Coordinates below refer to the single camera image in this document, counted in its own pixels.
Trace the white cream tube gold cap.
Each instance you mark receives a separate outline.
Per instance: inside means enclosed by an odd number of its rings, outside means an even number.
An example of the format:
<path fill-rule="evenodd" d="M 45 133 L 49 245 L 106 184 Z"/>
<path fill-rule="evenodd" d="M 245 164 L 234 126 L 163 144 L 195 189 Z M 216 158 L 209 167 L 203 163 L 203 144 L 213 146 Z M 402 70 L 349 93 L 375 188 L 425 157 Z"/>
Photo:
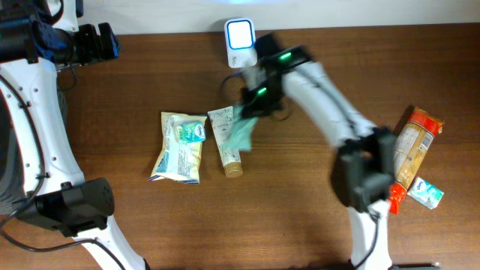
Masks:
<path fill-rule="evenodd" d="M 237 148 L 227 144 L 233 127 L 233 107 L 228 106 L 208 112 L 220 159 L 227 178 L 243 175 L 242 162 Z"/>

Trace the beige snack bag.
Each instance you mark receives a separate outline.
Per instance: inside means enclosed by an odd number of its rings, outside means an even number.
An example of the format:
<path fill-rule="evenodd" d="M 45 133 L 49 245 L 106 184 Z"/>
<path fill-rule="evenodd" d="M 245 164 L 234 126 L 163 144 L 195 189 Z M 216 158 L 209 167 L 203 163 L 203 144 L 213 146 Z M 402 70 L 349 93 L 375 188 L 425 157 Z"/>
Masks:
<path fill-rule="evenodd" d="M 205 128 L 206 119 L 206 115 L 188 115 L 177 112 L 160 114 L 162 149 L 148 178 L 150 182 L 169 179 L 192 185 L 200 183 L 203 141 L 180 143 L 176 127 L 183 122 L 202 122 Z"/>

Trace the orange noodle packet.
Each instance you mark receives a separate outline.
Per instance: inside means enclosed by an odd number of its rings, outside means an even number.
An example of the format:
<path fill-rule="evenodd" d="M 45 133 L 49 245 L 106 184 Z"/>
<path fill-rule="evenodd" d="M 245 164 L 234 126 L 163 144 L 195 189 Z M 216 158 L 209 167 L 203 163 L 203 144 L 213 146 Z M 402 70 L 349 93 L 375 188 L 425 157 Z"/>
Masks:
<path fill-rule="evenodd" d="M 390 212 L 397 214 L 432 142 L 445 122 L 415 107 L 395 144 L 395 183 L 390 187 Z"/>

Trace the teal Kleenex tissue pack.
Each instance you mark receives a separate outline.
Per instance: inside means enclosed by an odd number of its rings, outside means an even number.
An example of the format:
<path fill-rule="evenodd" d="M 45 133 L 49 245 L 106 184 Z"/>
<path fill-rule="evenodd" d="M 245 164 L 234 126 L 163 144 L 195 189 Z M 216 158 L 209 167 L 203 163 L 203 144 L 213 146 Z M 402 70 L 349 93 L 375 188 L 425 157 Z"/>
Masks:
<path fill-rule="evenodd" d="M 201 121 L 183 122 L 176 128 L 180 143 L 199 143 L 206 139 L 205 128 Z"/>

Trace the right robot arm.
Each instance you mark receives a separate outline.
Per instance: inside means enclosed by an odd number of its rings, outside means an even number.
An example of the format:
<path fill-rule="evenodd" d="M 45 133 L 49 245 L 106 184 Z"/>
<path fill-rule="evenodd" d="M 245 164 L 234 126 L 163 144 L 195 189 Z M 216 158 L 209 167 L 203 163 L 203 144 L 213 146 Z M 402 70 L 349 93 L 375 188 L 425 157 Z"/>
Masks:
<path fill-rule="evenodd" d="M 273 34 L 253 44 L 257 64 L 243 70 L 247 86 L 240 118 L 266 117 L 295 102 L 335 151 L 331 186 L 349 212 L 351 269 L 390 269 L 390 187 L 395 183 L 395 135 L 366 119 L 303 47 L 284 49 Z"/>

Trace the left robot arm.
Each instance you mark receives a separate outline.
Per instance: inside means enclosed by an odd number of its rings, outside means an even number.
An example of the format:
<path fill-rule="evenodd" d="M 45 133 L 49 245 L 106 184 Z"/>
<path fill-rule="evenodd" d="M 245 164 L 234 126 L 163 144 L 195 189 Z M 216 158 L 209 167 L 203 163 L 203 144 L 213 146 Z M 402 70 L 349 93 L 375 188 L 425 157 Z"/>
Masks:
<path fill-rule="evenodd" d="M 86 180 L 65 127 L 60 72 L 116 59 L 110 25 L 79 24 L 82 1 L 1 3 L 1 213 L 59 231 L 103 269 L 147 269 L 114 218 L 105 178 Z"/>

